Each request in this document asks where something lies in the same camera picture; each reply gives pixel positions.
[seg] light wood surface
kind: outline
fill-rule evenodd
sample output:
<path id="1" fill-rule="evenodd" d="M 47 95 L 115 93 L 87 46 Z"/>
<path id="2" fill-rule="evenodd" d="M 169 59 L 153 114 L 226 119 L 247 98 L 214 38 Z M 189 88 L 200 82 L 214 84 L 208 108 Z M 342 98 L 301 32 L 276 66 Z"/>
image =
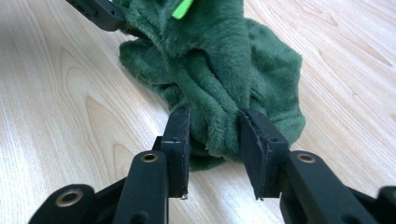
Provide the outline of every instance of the light wood surface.
<path id="1" fill-rule="evenodd" d="M 131 37 L 61 0 L 0 8 L 0 223 L 26 223 L 56 189 L 125 177 L 168 111 L 120 65 Z M 292 149 L 318 154 L 369 195 L 396 185 L 396 2 L 250 0 L 245 10 L 304 57 L 307 124 Z M 191 174 L 170 222 L 281 223 L 278 203 L 255 201 L 244 167 L 227 163 Z"/>

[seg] metal screw hole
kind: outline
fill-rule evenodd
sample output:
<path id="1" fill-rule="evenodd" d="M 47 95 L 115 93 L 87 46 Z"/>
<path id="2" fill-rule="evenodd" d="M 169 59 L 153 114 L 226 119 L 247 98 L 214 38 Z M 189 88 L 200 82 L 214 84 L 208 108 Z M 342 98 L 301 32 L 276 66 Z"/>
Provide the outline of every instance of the metal screw hole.
<path id="1" fill-rule="evenodd" d="M 82 195 L 84 195 L 84 193 L 81 189 L 69 189 L 59 195 L 55 203 L 58 207 L 68 207 L 78 203 Z"/>
<path id="2" fill-rule="evenodd" d="M 146 154 L 142 156 L 142 161 L 143 162 L 154 162 L 158 160 L 157 154 L 151 153 L 151 154 Z"/>
<path id="3" fill-rule="evenodd" d="M 314 163 L 315 161 L 317 161 L 314 157 L 304 153 L 298 154 L 297 159 L 306 163 Z"/>

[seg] black plastic bracket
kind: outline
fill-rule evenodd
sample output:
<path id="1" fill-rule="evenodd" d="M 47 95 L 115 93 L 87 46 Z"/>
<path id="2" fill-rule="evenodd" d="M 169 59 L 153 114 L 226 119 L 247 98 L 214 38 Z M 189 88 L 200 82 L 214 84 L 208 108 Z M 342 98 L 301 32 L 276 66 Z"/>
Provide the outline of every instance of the black plastic bracket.
<path id="1" fill-rule="evenodd" d="M 292 151 L 283 180 L 280 208 L 285 223 L 377 223 L 313 153 Z"/>
<path id="2" fill-rule="evenodd" d="M 179 109 L 169 116 L 161 151 L 165 153 L 169 172 L 169 198 L 188 193 L 190 170 L 190 110 Z"/>
<path id="3" fill-rule="evenodd" d="M 289 142 L 263 114 L 240 112 L 240 151 L 256 199 L 278 198 L 281 166 L 289 155 Z"/>
<path id="4" fill-rule="evenodd" d="M 104 31 L 116 31 L 125 23 L 120 11 L 107 0 L 66 1 Z"/>

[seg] crumpled fabric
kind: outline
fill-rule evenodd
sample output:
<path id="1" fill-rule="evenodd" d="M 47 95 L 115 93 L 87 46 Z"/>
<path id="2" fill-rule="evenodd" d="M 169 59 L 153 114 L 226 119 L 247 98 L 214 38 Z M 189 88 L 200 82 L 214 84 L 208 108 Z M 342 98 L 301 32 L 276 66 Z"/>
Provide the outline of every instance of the crumpled fabric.
<path id="1" fill-rule="evenodd" d="M 264 25 L 243 16 L 241 0 L 114 0 L 137 39 L 120 45 L 120 62 L 171 112 L 191 110 L 191 169 L 241 161 L 238 111 L 263 113 L 292 144 L 305 119 L 299 107 L 302 57 Z"/>

